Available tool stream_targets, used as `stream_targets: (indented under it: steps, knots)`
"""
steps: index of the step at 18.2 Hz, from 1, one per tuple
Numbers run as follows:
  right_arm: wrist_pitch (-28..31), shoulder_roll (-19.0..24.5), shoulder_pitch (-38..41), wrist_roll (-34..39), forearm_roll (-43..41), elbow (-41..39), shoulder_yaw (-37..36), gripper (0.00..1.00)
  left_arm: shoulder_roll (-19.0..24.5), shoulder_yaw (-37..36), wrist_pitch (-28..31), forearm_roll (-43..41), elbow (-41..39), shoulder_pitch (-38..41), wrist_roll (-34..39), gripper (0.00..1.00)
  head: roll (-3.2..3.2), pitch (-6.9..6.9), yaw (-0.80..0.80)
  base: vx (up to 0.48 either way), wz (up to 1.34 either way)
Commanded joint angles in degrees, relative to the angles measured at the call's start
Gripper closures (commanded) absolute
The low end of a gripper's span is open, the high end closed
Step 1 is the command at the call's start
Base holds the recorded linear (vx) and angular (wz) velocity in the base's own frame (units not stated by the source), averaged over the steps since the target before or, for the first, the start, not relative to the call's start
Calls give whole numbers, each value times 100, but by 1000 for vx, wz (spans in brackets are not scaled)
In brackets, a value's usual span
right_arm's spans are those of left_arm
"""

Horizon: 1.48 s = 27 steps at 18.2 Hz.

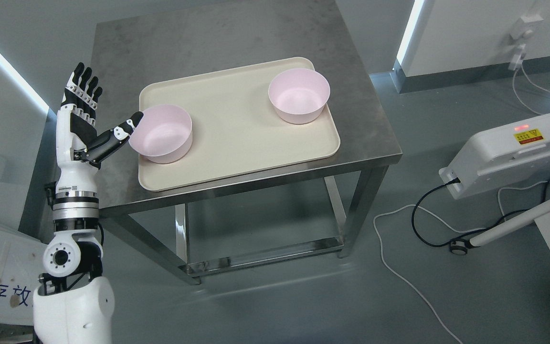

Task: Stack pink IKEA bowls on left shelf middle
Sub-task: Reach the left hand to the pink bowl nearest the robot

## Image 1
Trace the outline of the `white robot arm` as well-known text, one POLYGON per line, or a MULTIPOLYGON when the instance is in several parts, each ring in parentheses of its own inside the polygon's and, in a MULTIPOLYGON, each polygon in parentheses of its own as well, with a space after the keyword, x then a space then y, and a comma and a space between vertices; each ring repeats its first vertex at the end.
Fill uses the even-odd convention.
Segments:
POLYGON ((98 99, 103 90, 92 69, 79 63, 68 79, 57 111, 56 182, 45 186, 53 213, 53 238, 44 249, 44 272, 33 293, 33 341, 40 344, 111 344, 115 297, 103 276, 104 255, 95 175, 142 120, 137 112, 98 134, 98 99))

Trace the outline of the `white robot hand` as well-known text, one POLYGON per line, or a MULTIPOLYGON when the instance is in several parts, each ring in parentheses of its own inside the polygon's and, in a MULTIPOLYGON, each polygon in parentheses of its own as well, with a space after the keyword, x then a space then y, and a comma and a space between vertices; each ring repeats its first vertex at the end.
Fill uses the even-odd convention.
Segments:
POLYGON ((127 143, 144 117, 142 111, 135 112, 129 119, 96 137, 95 119, 87 113, 96 115, 103 89, 98 86, 98 77, 91 76, 92 68, 79 62, 64 89, 55 127, 55 156, 61 169, 80 162, 100 168, 105 159, 127 143), (75 158, 78 150, 83 151, 83 159, 75 158))

